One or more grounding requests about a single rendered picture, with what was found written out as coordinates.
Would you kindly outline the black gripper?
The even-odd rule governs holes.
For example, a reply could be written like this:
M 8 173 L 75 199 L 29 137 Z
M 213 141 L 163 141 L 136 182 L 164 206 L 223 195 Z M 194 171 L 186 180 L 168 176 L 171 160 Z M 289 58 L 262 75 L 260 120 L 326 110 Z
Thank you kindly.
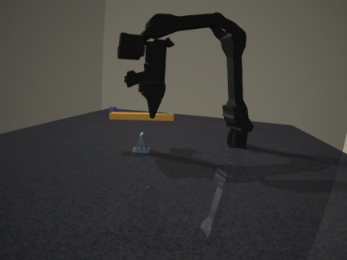
M 165 94 L 165 61 L 145 61 L 148 81 L 139 83 L 139 92 L 147 99 L 150 118 L 154 118 Z

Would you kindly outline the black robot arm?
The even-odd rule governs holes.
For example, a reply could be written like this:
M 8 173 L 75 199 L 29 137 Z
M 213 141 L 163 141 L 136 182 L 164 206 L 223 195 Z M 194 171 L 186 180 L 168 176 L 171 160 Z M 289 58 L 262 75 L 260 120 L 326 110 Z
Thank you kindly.
M 252 132 L 253 124 L 248 117 L 247 106 L 243 101 L 242 55 L 246 47 L 245 31 L 221 13 L 192 14 L 175 16 L 155 14 L 146 24 L 140 35 L 121 33 L 118 46 L 118 59 L 140 60 L 145 53 L 145 61 L 165 61 L 166 48 L 174 46 L 169 39 L 159 39 L 181 30 L 210 28 L 221 41 L 222 50 L 227 56 L 228 102 L 223 105 L 224 120 L 230 131 L 227 133 L 229 148 L 247 148 L 247 135 Z M 225 30 L 225 31 L 224 31 Z M 153 41 L 148 41 L 154 39 Z M 147 42 L 148 41 L 148 42 Z M 146 48 L 145 48 L 146 45 Z M 127 87 L 148 81 L 148 70 L 136 73 L 127 71 Z

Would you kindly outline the orange bar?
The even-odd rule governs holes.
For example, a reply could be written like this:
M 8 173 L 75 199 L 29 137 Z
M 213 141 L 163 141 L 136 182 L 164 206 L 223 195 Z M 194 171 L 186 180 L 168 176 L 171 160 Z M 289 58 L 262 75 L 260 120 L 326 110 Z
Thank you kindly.
M 150 118 L 149 112 L 112 112 L 109 114 L 109 119 L 174 121 L 174 114 L 173 113 L 156 113 L 154 118 Z

